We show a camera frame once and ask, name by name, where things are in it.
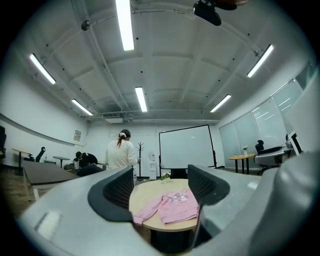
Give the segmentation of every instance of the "person in black clothing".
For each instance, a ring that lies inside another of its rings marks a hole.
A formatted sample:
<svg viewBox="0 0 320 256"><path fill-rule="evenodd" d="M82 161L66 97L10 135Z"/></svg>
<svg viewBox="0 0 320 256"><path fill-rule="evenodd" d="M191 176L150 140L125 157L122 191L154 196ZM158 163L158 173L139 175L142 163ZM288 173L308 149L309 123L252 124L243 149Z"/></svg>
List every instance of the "person in black clothing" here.
<svg viewBox="0 0 320 256"><path fill-rule="evenodd" d="M89 154L89 153L81 153L80 151L78 151L75 154L75 159L73 159L73 161L78 162L79 161L79 167L83 168L86 166L92 166L92 165L97 165L98 164L98 160L97 158L93 155L93 154Z"/></svg>

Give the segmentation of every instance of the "coat rack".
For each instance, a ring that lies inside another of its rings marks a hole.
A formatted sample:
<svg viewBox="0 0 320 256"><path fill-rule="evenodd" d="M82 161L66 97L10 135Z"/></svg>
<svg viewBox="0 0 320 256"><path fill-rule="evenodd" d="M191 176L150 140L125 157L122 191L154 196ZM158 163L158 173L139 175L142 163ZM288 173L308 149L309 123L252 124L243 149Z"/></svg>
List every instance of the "coat rack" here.
<svg viewBox="0 0 320 256"><path fill-rule="evenodd" d="M138 143L139 147L136 147L138 150L139 150L139 159L140 159L140 164L139 164L139 177L137 177L136 179L138 181L142 181L142 178L141 178L141 151L143 151L143 147L141 147L144 143Z"/></svg>

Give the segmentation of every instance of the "pink sweatshirt sleeve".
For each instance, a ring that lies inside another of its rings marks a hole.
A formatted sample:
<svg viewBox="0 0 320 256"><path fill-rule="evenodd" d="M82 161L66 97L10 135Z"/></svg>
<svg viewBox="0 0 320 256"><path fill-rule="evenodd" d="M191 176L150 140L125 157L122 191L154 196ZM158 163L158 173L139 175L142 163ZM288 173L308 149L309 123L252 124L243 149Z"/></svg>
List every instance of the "pink sweatshirt sleeve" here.
<svg viewBox="0 0 320 256"><path fill-rule="evenodd" d="M142 208L137 214L133 215L133 222L141 225L144 221L150 219L158 210L158 207L163 199L163 195L155 198Z"/></svg>

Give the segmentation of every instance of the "woman in white sweater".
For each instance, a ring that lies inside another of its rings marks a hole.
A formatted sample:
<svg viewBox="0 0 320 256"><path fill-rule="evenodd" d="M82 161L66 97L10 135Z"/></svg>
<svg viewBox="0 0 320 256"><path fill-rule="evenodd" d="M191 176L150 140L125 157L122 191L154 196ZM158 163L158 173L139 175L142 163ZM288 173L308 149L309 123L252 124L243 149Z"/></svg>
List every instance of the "woman in white sweater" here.
<svg viewBox="0 0 320 256"><path fill-rule="evenodd" d="M119 133L119 138L113 140L108 145L108 164L109 169L116 169L126 166L140 164L140 159L135 155L134 145L129 141L130 131L123 129Z"/></svg>

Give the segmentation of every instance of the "person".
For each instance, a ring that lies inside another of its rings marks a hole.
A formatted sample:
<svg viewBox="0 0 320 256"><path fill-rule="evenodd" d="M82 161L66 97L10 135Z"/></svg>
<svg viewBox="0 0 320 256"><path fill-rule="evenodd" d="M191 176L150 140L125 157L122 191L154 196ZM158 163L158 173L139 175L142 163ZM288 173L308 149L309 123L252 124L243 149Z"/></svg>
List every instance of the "person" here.
<svg viewBox="0 0 320 256"><path fill-rule="evenodd" d="M75 153L75 159L73 159L73 161L79 161L79 167L81 168L98 164L98 160L93 154L81 153L80 151Z"/></svg>
<svg viewBox="0 0 320 256"><path fill-rule="evenodd" d="M113 140L108 145L108 165L109 169L116 169L126 166L140 164L140 159L135 155L134 145L129 141L131 133L123 129L117 140Z"/></svg>

